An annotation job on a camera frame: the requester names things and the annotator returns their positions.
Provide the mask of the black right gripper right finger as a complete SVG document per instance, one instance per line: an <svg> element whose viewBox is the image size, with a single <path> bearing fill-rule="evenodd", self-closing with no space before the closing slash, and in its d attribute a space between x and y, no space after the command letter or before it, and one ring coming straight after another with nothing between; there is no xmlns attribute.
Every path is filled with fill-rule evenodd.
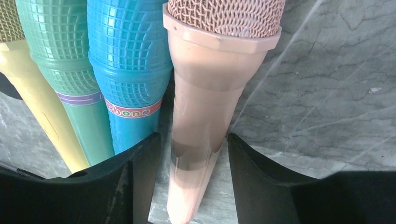
<svg viewBox="0 0 396 224"><path fill-rule="evenodd" d="M342 171L316 179L286 168L228 136L240 224L393 224L394 171Z"/></svg>

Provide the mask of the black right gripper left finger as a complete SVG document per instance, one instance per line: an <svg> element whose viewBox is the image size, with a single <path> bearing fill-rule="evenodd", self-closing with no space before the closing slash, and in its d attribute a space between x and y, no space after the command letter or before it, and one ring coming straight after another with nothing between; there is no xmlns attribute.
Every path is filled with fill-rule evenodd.
<svg viewBox="0 0 396 224"><path fill-rule="evenodd" d="M146 224L160 163L161 136L62 178L0 165L3 224Z"/></svg>

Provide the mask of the blue microphone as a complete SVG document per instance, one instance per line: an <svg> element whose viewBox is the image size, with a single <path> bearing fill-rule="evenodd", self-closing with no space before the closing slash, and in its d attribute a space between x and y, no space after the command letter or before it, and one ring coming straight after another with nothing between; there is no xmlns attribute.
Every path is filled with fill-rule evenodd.
<svg viewBox="0 0 396 224"><path fill-rule="evenodd" d="M89 61L119 154L156 132L173 68L162 0L87 2Z"/></svg>

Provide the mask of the pink microphone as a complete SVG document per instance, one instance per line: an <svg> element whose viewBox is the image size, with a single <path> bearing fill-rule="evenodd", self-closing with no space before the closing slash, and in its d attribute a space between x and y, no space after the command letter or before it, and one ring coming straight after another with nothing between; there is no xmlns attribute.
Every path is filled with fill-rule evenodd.
<svg viewBox="0 0 396 224"><path fill-rule="evenodd" d="M163 5L175 97L167 212L196 215L247 82L281 36L283 0L170 0Z"/></svg>

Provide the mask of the beige yellow microphone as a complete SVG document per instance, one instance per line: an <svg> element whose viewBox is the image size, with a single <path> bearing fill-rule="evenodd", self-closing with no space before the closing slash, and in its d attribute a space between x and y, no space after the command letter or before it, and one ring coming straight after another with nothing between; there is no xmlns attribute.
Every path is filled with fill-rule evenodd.
<svg viewBox="0 0 396 224"><path fill-rule="evenodd" d="M14 0L0 2L0 71L16 88L72 173L89 167L66 111L29 54Z"/></svg>

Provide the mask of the teal green microphone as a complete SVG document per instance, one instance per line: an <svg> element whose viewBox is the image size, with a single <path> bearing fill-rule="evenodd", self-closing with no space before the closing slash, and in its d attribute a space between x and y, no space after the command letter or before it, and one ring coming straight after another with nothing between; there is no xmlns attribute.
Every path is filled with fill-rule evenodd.
<svg viewBox="0 0 396 224"><path fill-rule="evenodd" d="M18 0L30 56L53 88L89 165L114 155L104 97L88 60L85 0Z"/></svg>

